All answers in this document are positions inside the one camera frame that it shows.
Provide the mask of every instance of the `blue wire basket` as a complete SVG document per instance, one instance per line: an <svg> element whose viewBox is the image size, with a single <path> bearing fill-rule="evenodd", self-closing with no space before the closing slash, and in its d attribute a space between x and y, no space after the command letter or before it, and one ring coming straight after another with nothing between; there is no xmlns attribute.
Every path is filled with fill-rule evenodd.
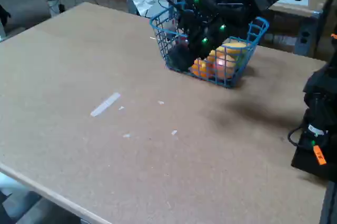
<svg viewBox="0 0 337 224"><path fill-rule="evenodd" d="M153 16L150 19L150 25L154 29L155 38L162 57L166 61L166 66L169 69L181 72L170 67L166 60L169 50L176 44L183 43L186 46L188 45L187 36L177 27L178 16L179 12L171 6ZM189 71L183 73L220 86L234 87L268 28L268 21L257 17L249 24L247 39L231 36L224 41L222 46L211 51L207 59L196 59ZM228 45L228 43L233 42L235 44L232 46Z"/></svg>

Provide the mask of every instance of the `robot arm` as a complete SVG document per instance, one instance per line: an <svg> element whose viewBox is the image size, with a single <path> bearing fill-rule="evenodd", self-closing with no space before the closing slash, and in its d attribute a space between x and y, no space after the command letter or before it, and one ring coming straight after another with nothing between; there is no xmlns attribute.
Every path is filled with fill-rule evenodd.
<svg viewBox="0 0 337 224"><path fill-rule="evenodd" d="M178 28L187 35L188 46L176 44L168 53L167 63L175 69L188 70L195 59L207 57L211 50L247 27L277 1L185 0L184 5L171 2L179 11ZM308 109L299 127L288 135L289 142L296 146L292 166L337 182L337 139L334 140L337 136L337 53L313 73L304 92ZM292 134L297 130L301 130L301 137L295 142Z"/></svg>
<svg viewBox="0 0 337 224"><path fill-rule="evenodd" d="M207 57L279 0L185 0L183 7L167 1L180 12L179 28L189 41L188 48L177 46L171 51L169 62L173 68L186 71L196 58Z"/></svg>

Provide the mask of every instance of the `person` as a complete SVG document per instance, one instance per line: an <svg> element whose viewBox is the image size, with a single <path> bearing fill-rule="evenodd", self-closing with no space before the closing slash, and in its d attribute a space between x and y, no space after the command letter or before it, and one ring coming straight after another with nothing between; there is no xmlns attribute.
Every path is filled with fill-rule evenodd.
<svg viewBox="0 0 337 224"><path fill-rule="evenodd" d="M0 5L0 21L3 26L7 24L8 18L11 17L11 14L7 12L1 5Z"/></svg>

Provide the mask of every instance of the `brown table surface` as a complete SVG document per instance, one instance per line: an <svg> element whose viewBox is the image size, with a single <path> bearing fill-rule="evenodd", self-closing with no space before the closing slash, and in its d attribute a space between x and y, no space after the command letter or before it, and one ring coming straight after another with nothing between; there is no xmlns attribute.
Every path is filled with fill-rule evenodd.
<svg viewBox="0 0 337 224"><path fill-rule="evenodd" d="M150 36L83 4L1 43L0 171L92 223L318 223L325 187L286 134L323 62L259 47L229 90L165 69Z"/></svg>

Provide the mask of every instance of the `orange tag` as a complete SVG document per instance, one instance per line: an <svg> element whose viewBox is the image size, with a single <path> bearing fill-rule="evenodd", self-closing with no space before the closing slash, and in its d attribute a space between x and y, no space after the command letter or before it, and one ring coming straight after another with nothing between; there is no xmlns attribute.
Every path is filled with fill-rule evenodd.
<svg viewBox="0 0 337 224"><path fill-rule="evenodd" d="M320 146L315 145L315 146L314 146L314 152L315 152L316 158L317 158L317 160L318 160L318 163L319 163L320 165L325 165L325 164L326 164L326 161L325 161L325 158L324 158L324 156L323 156L323 153L322 153L322 151L321 151Z"/></svg>

